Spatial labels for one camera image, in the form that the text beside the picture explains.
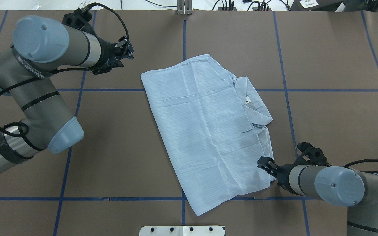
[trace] white label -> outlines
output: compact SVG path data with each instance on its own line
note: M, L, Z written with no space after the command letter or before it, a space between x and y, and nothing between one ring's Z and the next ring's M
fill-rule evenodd
M319 5L316 0L301 0L300 3L305 9Z

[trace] power cord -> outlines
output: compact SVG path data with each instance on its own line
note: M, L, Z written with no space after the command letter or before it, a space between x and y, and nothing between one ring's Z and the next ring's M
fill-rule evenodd
M344 168L348 168L352 165L356 165L356 164L360 164L360 163L366 163L366 162L378 162L378 159L363 159L363 160L357 160L357 161L353 161L351 163L348 163L342 167ZM362 172L365 172L365 173L377 173L378 174L378 171L362 171Z
M213 9L212 10L214 10L214 8L215 8L215 6L217 5L217 3L219 2L220 0L217 0L216 1L216 3L214 4L214 6L213 6Z
M288 0L287 0L287 3L285 3L282 0L279 0L279 1L282 2L285 5L285 7L287 8L288 11L290 10L290 5L288 4Z
M259 2L259 1L249 1L249 2L250 2L250 5L249 5L249 7L247 8L247 10L250 9L250 7L253 5L253 3L257 3L257 4L258 4L258 8L257 8L256 10L260 10L260 9L267 10L267 9L269 9L269 5L268 5L268 3L269 3L270 1L271 1L271 0L269 0L269 1L267 1L267 2L265 2L265 1L263 1L263 2Z
M149 0L145 0L146 2L149 2L149 3L151 3L151 4L154 4L154 5L157 5L157 6L161 6L161 7L174 7L174 8L176 8L177 6L171 6L171 5L160 5L160 4L156 4L156 3L153 3L153 2L151 2L151 1L149 1Z
M25 80L23 82L19 82L18 84L12 85L12 86L10 86L8 88L5 88L2 91L0 91L0 97L4 93L7 93L7 92L9 92L12 89L20 87L21 85L25 85L25 84L28 84L28 83L31 83L31 82L35 82L37 80L39 80L39 78L32 78L32 79ZM21 126L24 129L23 129L23 131L18 130L20 133L11 133L11 132L6 131L6 129L8 127L13 127L13 126ZM7 125L4 125L4 127L0 127L0 132L4 133L6 135L12 136L12 137L24 137L29 132L29 127L25 123L23 123L23 122L12 122L12 123L9 123Z

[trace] black strap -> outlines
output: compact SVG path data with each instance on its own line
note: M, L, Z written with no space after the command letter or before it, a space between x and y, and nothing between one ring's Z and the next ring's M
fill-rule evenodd
M40 102L42 102L43 100L46 100L46 99L48 99L48 98L50 98L50 97L54 97L54 96L57 96L57 95L59 95L59 92L58 92L58 91L55 91L55 92L51 92L51 93L48 93L48 94L46 94L46 95L43 95L43 96L41 96L41 97L38 97L38 98L36 98L35 100L32 100L30 103L27 103L26 105L22 106L22 107L21 107L21 110L22 110L22 111L25 111L26 109L28 109L29 107L33 106L34 104L36 104L36 103L40 103Z
M49 73L39 68L38 66L33 64L29 59L24 58L22 55L20 55L14 46L11 46L11 48L12 48L12 54L14 54L14 57L17 59L20 66L23 67L26 71L33 74L34 77L39 78L39 79L46 79L53 76L52 73Z
M362 229L362 230L378 233L378 228L373 228L373 227L367 227L367 226L359 225L359 224L356 224L356 223L352 223L351 221L348 221L347 223L348 223L349 226L352 226L352 227L356 227L356 228L359 228L359 229Z
M7 161L12 162L14 164L21 164L33 157L23 157L18 152L14 151L7 143L4 134L0 132L0 154L4 157Z

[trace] folded shirt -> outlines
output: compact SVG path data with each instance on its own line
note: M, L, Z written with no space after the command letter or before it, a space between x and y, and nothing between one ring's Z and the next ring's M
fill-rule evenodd
M247 77L236 78L210 55L141 75L177 178L197 216L237 196L269 187L257 168L273 158L272 121Z

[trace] white sticker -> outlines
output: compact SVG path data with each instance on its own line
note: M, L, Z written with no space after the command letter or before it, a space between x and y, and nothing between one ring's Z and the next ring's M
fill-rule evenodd
M80 8L83 8L84 6L87 6L89 3L90 3L90 0L84 0L84 1L81 1L79 7L80 7Z
M300 3L305 9L319 5L316 0L301 0Z

